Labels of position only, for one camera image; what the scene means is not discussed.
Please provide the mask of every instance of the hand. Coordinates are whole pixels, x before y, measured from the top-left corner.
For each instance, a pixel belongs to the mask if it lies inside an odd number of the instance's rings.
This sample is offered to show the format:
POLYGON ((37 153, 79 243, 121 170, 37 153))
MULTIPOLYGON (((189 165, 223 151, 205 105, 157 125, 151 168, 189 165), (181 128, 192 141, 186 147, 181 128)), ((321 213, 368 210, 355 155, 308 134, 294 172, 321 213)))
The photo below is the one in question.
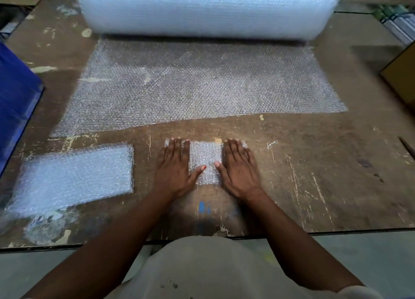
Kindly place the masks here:
POLYGON ((249 201, 265 194, 259 181, 259 173, 254 154, 244 148, 240 140, 225 140, 223 145, 223 160, 225 166, 215 161, 223 185, 237 198, 249 201))
POLYGON ((181 143, 181 139, 170 139, 169 146, 160 152, 154 176, 153 192, 172 195, 173 199, 193 189, 196 180, 206 169, 205 165, 200 166, 189 175, 190 140, 185 141, 183 154, 181 143))

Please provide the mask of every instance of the white shirt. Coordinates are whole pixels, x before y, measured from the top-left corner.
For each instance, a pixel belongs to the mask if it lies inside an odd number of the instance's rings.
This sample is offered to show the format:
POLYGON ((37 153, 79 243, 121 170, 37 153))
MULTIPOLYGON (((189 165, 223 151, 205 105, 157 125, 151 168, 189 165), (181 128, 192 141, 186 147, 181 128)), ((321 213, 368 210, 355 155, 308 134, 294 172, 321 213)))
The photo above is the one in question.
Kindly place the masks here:
POLYGON ((363 286, 346 287, 339 293, 306 289, 288 278, 281 267, 241 244, 202 236, 169 243, 107 298, 382 299, 378 292, 363 286))

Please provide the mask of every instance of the person's left hand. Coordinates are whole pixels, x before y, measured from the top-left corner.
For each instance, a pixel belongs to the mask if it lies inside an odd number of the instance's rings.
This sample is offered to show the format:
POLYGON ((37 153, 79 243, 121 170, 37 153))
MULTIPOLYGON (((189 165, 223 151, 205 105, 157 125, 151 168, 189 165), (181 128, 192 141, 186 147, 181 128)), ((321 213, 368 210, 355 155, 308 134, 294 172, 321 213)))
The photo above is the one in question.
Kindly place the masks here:
POLYGON ((172 195, 177 199, 195 186, 205 165, 197 167, 189 175, 190 140, 186 140, 181 148, 181 139, 171 138, 168 147, 164 147, 159 155, 157 170, 154 176, 154 192, 172 195))

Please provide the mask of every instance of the blue object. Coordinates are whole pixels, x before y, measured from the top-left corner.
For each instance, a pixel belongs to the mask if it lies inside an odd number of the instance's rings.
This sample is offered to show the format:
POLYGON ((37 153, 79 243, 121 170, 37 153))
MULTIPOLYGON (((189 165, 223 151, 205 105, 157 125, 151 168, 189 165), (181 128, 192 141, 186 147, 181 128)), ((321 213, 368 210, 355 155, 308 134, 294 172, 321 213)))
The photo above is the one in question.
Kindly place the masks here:
POLYGON ((40 78, 0 42, 0 175, 43 88, 40 78))

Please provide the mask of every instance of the shirt sleeve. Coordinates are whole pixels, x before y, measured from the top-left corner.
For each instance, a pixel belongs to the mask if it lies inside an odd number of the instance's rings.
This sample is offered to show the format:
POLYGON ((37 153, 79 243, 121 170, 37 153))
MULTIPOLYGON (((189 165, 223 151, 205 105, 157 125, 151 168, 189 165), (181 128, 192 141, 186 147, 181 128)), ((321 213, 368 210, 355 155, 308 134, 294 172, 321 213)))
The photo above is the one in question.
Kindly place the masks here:
POLYGON ((347 299, 383 299, 376 290, 365 286, 348 286, 338 292, 347 299))

